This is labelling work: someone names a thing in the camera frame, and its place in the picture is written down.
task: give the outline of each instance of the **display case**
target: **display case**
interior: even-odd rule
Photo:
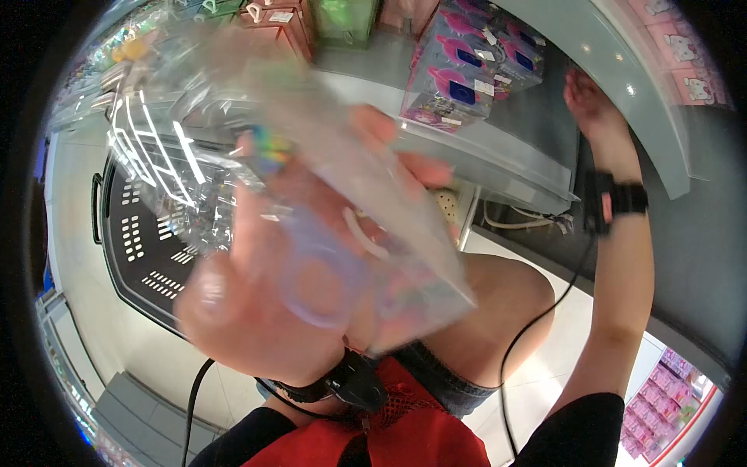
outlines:
[[[681,439],[715,390],[697,368],[666,348],[625,408],[621,446],[633,461],[655,463]]]
[[[365,49],[379,0],[310,0],[319,41],[326,46]]]

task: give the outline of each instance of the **hand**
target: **hand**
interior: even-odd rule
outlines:
[[[385,146],[396,136],[394,121],[371,106],[354,107],[350,116],[353,128],[372,149]],[[248,150],[251,141],[240,140],[239,146]],[[451,170],[442,162],[412,152],[399,154],[399,159],[403,175],[413,185],[442,186],[450,181]],[[303,197],[340,241],[360,248],[341,216],[344,207],[352,207],[350,203],[301,163],[288,162],[267,186],[270,192]],[[286,308],[276,291],[276,278],[286,263],[288,239],[277,222],[260,218],[266,212],[264,198],[244,186],[237,188],[235,197],[230,255],[213,253],[197,265],[174,306],[180,329],[203,353],[236,371],[289,386],[307,386],[339,363],[348,329],[316,327]],[[364,232],[370,232],[371,227],[379,231],[365,221],[360,222]],[[304,269],[300,294],[334,288],[336,281],[330,279],[324,265]],[[317,302],[314,306],[317,311],[334,305]]]
[[[596,169],[612,173],[618,182],[639,181],[641,168],[625,117],[594,80],[583,71],[569,70],[563,97],[591,144]]]
[[[563,98],[587,140],[597,140],[613,132],[627,134],[625,118],[583,71],[571,68],[565,75]]]

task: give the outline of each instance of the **black wristband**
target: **black wristband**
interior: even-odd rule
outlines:
[[[345,348],[342,360],[313,384],[297,388],[279,381],[273,382],[283,388],[291,400],[300,403],[317,402],[334,394],[349,405],[376,412],[387,399],[386,389],[374,367],[348,348]]]
[[[586,175],[584,229],[595,235],[607,235],[620,214],[644,214],[648,195],[640,183],[616,184],[608,172],[590,171]]]

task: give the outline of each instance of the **clear plastic package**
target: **clear plastic package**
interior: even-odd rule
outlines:
[[[370,356],[474,307],[436,204],[304,64],[241,28],[168,32],[133,64],[108,133],[165,229],[203,252],[249,248],[268,294]]]

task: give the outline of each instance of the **knee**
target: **knee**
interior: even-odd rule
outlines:
[[[467,255],[465,265],[480,308],[508,308],[517,318],[531,320],[555,302],[550,281],[525,262],[500,256]],[[554,310],[543,321],[552,323],[553,316]]]
[[[523,265],[521,281],[524,283],[524,289],[534,297],[531,308],[536,310],[537,315],[540,315],[555,304],[555,290],[543,273],[526,263],[521,264]]]

